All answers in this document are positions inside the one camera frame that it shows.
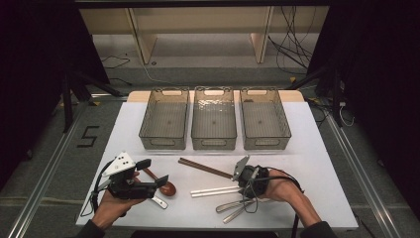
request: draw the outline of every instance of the white table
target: white table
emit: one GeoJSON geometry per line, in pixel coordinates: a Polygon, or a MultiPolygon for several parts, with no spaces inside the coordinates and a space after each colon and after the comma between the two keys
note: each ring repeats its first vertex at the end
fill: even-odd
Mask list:
{"type": "MultiPolygon", "coordinates": [[[[126,151],[136,162],[147,158],[152,159],[151,171],[158,177],[169,175],[169,180],[175,184],[177,193],[173,197],[165,197],[157,191],[156,195],[168,203],[167,209],[161,209],[151,200],[147,200],[134,206],[125,217],[118,219],[114,226],[161,230],[290,229],[294,211],[285,202],[260,203],[256,213],[244,212],[230,223],[224,224],[222,220],[234,210],[218,214],[215,211],[216,206],[239,200],[242,198],[241,195],[230,193],[192,198],[190,192],[196,189],[232,186],[237,183],[177,162],[180,157],[183,157],[231,174],[238,160],[245,155],[251,155],[249,165],[282,169],[296,177],[321,218],[328,221],[333,229],[354,230],[358,227],[306,102],[283,101],[292,133],[284,151],[245,151],[243,149],[238,103],[236,104],[238,139],[234,151],[194,151],[190,138],[192,110],[190,110],[185,150],[146,151],[139,138],[146,107],[147,102],[123,103],[97,174],[91,188],[87,191],[85,202],[100,170],[122,151],[126,151]]],[[[151,181],[152,179],[145,173],[141,173],[140,180],[151,181]]],[[[91,215],[78,217],[76,224],[84,225],[89,218],[91,215]]]]}

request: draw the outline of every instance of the hand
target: hand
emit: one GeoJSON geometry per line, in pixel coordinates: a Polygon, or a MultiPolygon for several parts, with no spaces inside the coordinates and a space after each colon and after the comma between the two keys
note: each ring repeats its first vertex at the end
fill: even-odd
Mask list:
{"type": "MultiPolygon", "coordinates": [[[[277,170],[269,171],[268,175],[270,177],[287,177],[287,174],[277,170]]],[[[289,203],[296,211],[304,227],[321,221],[309,198],[291,180],[282,178],[271,179],[265,194],[261,198],[270,198],[289,203]]]]}
{"type": "MultiPolygon", "coordinates": [[[[139,172],[134,172],[134,180],[140,182],[138,178],[139,172]]],[[[101,203],[92,218],[95,223],[102,230],[110,227],[122,214],[130,210],[136,204],[143,202],[144,199],[120,199],[114,197],[111,192],[105,190],[101,203]]]]}
{"type": "MultiPolygon", "coordinates": [[[[277,170],[270,170],[269,177],[287,177],[286,173],[277,170]]],[[[299,188],[288,179],[271,179],[266,188],[265,194],[262,195],[262,198],[270,198],[276,201],[286,201],[291,202],[293,197],[301,195],[302,192],[299,188]]]]}

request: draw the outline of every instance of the wooden spoon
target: wooden spoon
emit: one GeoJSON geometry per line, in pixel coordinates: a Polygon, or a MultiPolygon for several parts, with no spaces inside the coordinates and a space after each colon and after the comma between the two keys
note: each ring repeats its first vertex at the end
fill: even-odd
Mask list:
{"type": "MultiPolygon", "coordinates": [[[[145,168],[143,169],[143,171],[148,174],[148,176],[150,176],[153,179],[158,179],[157,176],[155,176],[154,173],[151,172],[151,170],[145,168]]],[[[161,186],[159,188],[159,191],[165,195],[165,196],[173,196],[176,194],[176,187],[175,185],[172,184],[172,182],[168,181],[165,185],[161,186]]]]}

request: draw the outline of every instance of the cable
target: cable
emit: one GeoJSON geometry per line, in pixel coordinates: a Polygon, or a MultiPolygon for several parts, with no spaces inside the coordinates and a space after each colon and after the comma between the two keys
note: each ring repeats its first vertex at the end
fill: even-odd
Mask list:
{"type": "Polygon", "coordinates": [[[98,190],[98,187],[99,187],[99,182],[101,181],[101,178],[102,178],[102,174],[104,173],[104,171],[106,170],[106,169],[108,169],[108,167],[113,163],[114,161],[110,161],[110,162],[108,162],[105,166],[104,166],[104,168],[101,170],[101,173],[99,173],[99,175],[98,175],[98,178],[96,178],[96,183],[95,183],[95,186],[93,187],[93,191],[90,193],[90,196],[89,196],[89,200],[88,200],[88,202],[86,203],[86,205],[83,207],[83,209],[81,210],[81,214],[80,214],[80,216],[81,217],[83,217],[83,216],[87,216],[87,215],[90,215],[90,214],[92,214],[92,212],[95,212],[97,209],[98,209],[98,194],[99,194],[99,192],[100,191],[102,191],[103,189],[101,189],[101,190],[98,190]],[[89,213],[87,213],[87,214],[83,214],[84,213],[84,211],[85,211],[85,209],[86,209],[86,207],[87,207],[87,204],[90,204],[90,207],[92,208],[91,209],[91,211],[89,212],[89,213]]]}
{"type": "MultiPolygon", "coordinates": [[[[302,67],[305,67],[305,68],[307,68],[307,66],[305,65],[305,64],[303,64],[302,62],[299,62],[297,59],[295,59],[295,58],[293,58],[291,55],[289,55],[288,53],[286,53],[284,50],[283,50],[283,46],[281,46],[281,45],[279,45],[279,44],[277,44],[277,43],[275,43],[272,39],[271,39],[271,37],[270,36],[268,36],[268,39],[271,41],[271,43],[274,45],[274,47],[277,49],[277,57],[278,57],[278,53],[282,53],[282,54],[284,54],[285,56],[287,56],[288,58],[290,58],[291,60],[293,60],[294,62],[296,62],[297,64],[299,64],[300,66],[302,66],[302,67]]],[[[289,49],[287,49],[288,51],[290,51],[290,52],[293,52],[293,53],[295,53],[295,54],[297,54],[298,55],[298,53],[297,52],[294,52],[294,51],[292,51],[292,50],[289,50],[289,49]]]]}
{"type": "Polygon", "coordinates": [[[109,66],[104,66],[105,68],[116,68],[116,67],[119,67],[119,66],[121,66],[121,65],[124,65],[124,64],[126,64],[126,63],[128,63],[128,62],[130,61],[130,59],[128,59],[128,58],[119,58],[119,57],[109,56],[109,57],[107,57],[107,58],[103,59],[103,60],[102,60],[102,62],[104,62],[104,61],[106,61],[106,60],[108,60],[108,59],[110,59],[110,58],[115,58],[115,59],[118,59],[118,60],[125,60],[125,61],[124,61],[124,62],[122,62],[122,63],[120,63],[120,64],[117,64],[117,65],[115,65],[115,66],[112,66],[112,67],[109,67],[109,66]]]}
{"type": "MultiPolygon", "coordinates": [[[[291,176],[290,174],[286,173],[285,171],[276,169],[276,168],[272,168],[272,167],[265,167],[264,169],[268,170],[276,170],[279,172],[282,172],[284,174],[286,174],[286,176],[279,176],[279,177],[266,177],[266,178],[255,178],[255,175],[257,174],[256,171],[253,173],[252,177],[247,181],[247,184],[245,185],[245,189],[242,192],[243,195],[243,199],[245,199],[245,194],[247,193],[247,189],[250,189],[254,195],[254,197],[257,197],[255,191],[254,191],[254,187],[253,187],[253,183],[255,181],[270,181],[272,179],[286,179],[286,180],[290,180],[292,181],[296,187],[303,193],[304,191],[302,190],[302,188],[300,187],[299,182],[297,181],[296,178],[294,178],[293,176],[291,176]]],[[[254,211],[248,211],[246,205],[244,204],[244,209],[247,213],[255,213],[257,212],[259,207],[259,200],[256,199],[256,209],[254,211]]],[[[291,233],[291,238],[295,238],[296,237],[296,233],[297,233],[297,225],[299,223],[299,216],[297,215],[297,213],[294,216],[294,221],[293,221],[293,228],[292,228],[292,233],[291,233]]]]}
{"type": "Polygon", "coordinates": [[[110,79],[110,80],[120,80],[120,81],[125,82],[126,84],[128,84],[128,85],[130,85],[130,86],[133,86],[133,83],[128,82],[128,81],[126,81],[126,80],[123,80],[123,79],[121,79],[121,78],[119,78],[119,77],[111,77],[111,78],[109,78],[109,79],[110,79]]]}
{"type": "Polygon", "coordinates": [[[330,112],[333,111],[331,106],[328,105],[319,105],[318,103],[316,103],[315,100],[312,100],[310,98],[304,98],[306,102],[308,102],[308,105],[312,108],[316,108],[318,110],[321,111],[323,118],[321,120],[315,120],[316,123],[319,123],[318,125],[318,129],[322,126],[322,124],[324,123],[324,121],[327,119],[327,117],[329,116],[330,112]]]}
{"type": "Polygon", "coordinates": [[[373,234],[373,232],[371,232],[371,230],[368,228],[368,226],[361,220],[361,218],[352,210],[353,214],[355,215],[355,217],[358,219],[358,223],[360,223],[366,230],[367,233],[370,235],[371,238],[376,238],[376,236],[373,234]]]}
{"type": "Polygon", "coordinates": [[[169,81],[163,81],[163,80],[153,79],[153,78],[149,75],[149,72],[148,72],[148,70],[146,69],[145,65],[144,65],[143,63],[141,63],[141,65],[142,65],[142,67],[145,69],[146,75],[148,76],[148,78],[149,78],[151,81],[168,83],[168,84],[175,85],[175,86],[188,86],[188,85],[185,85],[185,84],[177,84],[177,83],[173,83],[173,82],[169,82],[169,81]]]}
{"type": "Polygon", "coordinates": [[[315,15],[316,15],[316,8],[314,9],[314,14],[312,17],[312,21],[311,24],[308,28],[308,31],[306,32],[306,35],[303,37],[302,40],[297,40],[296,37],[296,32],[295,32],[295,16],[296,16],[296,7],[293,6],[289,12],[289,16],[287,18],[286,14],[284,13],[284,9],[283,7],[280,8],[281,9],[281,13],[283,14],[284,20],[287,23],[287,32],[286,32],[286,36],[284,37],[283,41],[281,42],[281,46],[284,44],[286,39],[289,39],[289,44],[293,43],[296,47],[296,54],[299,56],[301,63],[304,64],[303,62],[303,58],[302,56],[304,56],[306,58],[306,60],[310,61],[310,56],[312,56],[312,53],[310,53],[309,51],[305,50],[302,46],[301,43],[306,39],[306,37],[308,36],[310,29],[313,26],[314,23],[314,19],[315,19],[315,15]]]}
{"type": "Polygon", "coordinates": [[[343,123],[344,123],[346,126],[353,126],[353,124],[355,124],[355,117],[353,117],[353,119],[352,119],[352,123],[351,123],[351,124],[347,124],[347,123],[346,123],[346,121],[345,121],[345,120],[344,120],[344,118],[343,118],[343,115],[342,115],[342,110],[343,110],[343,108],[344,108],[344,106],[341,106],[341,107],[340,107],[340,117],[341,117],[341,119],[342,119],[343,123]]]}
{"type": "Polygon", "coordinates": [[[301,91],[301,90],[306,90],[306,89],[309,89],[309,88],[312,88],[312,87],[316,87],[317,85],[312,85],[312,86],[307,86],[307,87],[301,87],[301,88],[299,88],[299,90],[301,91]]]}

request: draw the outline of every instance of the transparent plastic bin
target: transparent plastic bin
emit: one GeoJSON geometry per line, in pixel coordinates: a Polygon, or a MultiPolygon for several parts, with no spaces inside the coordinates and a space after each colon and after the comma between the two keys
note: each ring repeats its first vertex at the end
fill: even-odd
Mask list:
{"type": "Polygon", "coordinates": [[[191,139],[194,150],[235,150],[237,129],[231,87],[195,88],[191,139]]]}
{"type": "Polygon", "coordinates": [[[242,88],[241,114],[245,150],[284,150],[291,138],[276,88],[242,88]]]}
{"type": "Polygon", "coordinates": [[[139,133],[145,149],[184,150],[188,110],[188,88],[152,90],[139,133]]]}

